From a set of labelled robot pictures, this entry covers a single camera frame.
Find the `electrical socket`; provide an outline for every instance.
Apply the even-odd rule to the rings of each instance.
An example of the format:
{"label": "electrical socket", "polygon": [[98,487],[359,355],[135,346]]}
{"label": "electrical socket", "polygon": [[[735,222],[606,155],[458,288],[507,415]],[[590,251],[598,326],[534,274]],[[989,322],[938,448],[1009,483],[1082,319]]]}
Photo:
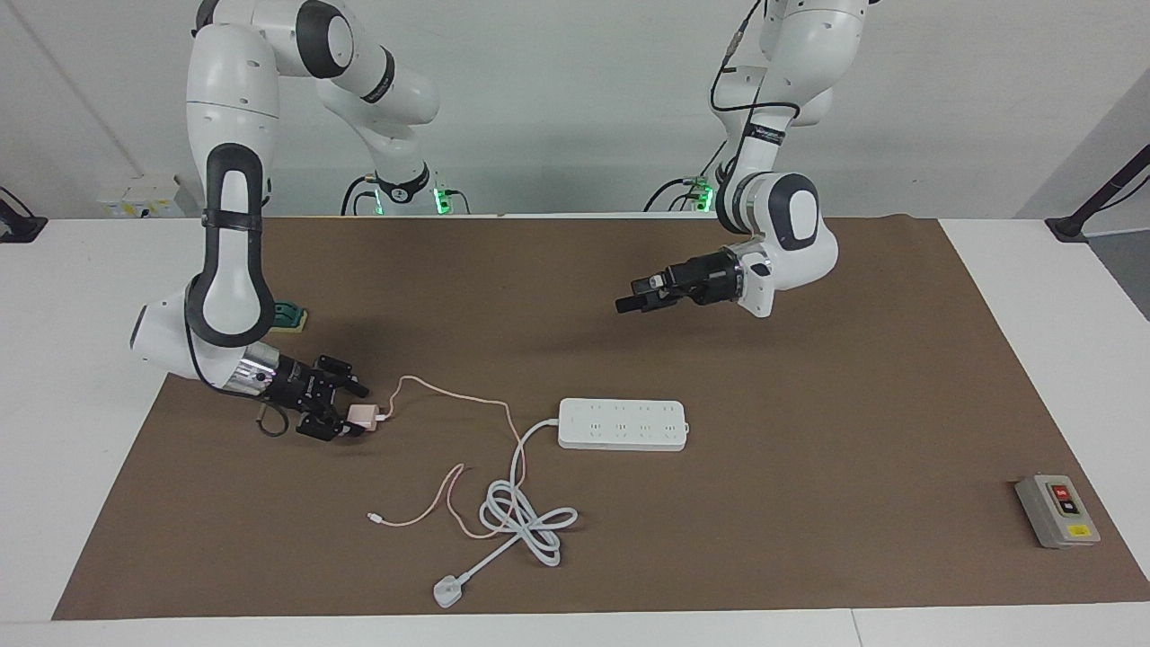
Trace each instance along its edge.
{"label": "electrical socket", "polygon": [[559,403],[559,446],[565,449],[681,452],[690,426],[673,400],[569,398]]}

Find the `control box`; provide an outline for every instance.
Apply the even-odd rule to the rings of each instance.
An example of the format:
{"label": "control box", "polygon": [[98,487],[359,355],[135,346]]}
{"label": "control box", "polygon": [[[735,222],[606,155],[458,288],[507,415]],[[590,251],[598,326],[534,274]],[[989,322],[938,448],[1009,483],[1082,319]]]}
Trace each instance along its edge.
{"label": "control box", "polygon": [[1098,544],[1098,529],[1070,477],[1038,475],[1015,484],[1014,492],[1042,546],[1073,548]]}

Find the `white power strip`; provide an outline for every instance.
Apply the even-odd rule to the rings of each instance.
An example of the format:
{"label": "white power strip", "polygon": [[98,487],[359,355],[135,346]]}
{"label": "white power strip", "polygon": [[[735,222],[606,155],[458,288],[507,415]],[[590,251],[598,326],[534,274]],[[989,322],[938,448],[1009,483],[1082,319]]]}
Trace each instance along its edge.
{"label": "white power strip", "polygon": [[687,446],[683,406],[673,400],[591,400],[559,403],[559,446],[565,449],[681,452]]}

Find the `brown mat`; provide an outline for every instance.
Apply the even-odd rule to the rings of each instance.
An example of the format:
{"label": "brown mat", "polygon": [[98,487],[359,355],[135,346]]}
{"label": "brown mat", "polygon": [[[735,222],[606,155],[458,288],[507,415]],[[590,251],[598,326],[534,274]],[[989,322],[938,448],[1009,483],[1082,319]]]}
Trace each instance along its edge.
{"label": "brown mat", "polygon": [[[682,454],[528,446],[539,510],[581,513],[562,565],[524,547],[454,613],[665,611],[1150,599],[1078,462],[936,222],[841,219],[828,278],[758,321],[734,305],[616,315],[631,278],[729,241],[706,221],[273,219],[268,278],[310,309],[285,353],[505,399],[521,429],[568,396],[677,399]],[[169,379],[56,619],[440,613],[431,586],[496,544],[474,519],[512,442],[496,408],[412,387],[363,442],[278,440],[251,403]],[[1103,536],[1037,546],[1011,482],[1067,473]]]}

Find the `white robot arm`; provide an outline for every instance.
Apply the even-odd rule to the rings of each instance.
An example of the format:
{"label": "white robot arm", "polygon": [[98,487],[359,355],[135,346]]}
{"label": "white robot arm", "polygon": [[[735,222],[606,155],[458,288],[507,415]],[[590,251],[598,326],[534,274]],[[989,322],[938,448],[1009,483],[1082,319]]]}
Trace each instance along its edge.
{"label": "white robot arm", "polygon": [[187,132],[207,199],[204,270],[143,308],[131,348],[225,395],[300,411],[307,436],[359,436],[334,407],[339,388],[368,395],[348,364],[321,357],[308,368],[260,342],[275,318],[260,254],[278,77],[317,79],[324,106],[370,148],[391,213],[436,213],[411,129],[435,117],[436,87],[397,64],[339,0],[204,0],[193,33]]}
{"label": "white robot arm", "polygon": [[632,295],[615,303],[619,311],[650,311],[687,296],[699,305],[735,300],[765,317],[776,290],[816,280],[838,260],[814,184],[774,164],[787,130],[815,124],[830,108],[831,86],[858,52],[866,8],[879,0],[765,1],[759,45],[767,67],[727,67],[759,0],[711,91],[712,110],[727,129],[714,171],[715,210],[727,230],[750,239],[634,280]]}

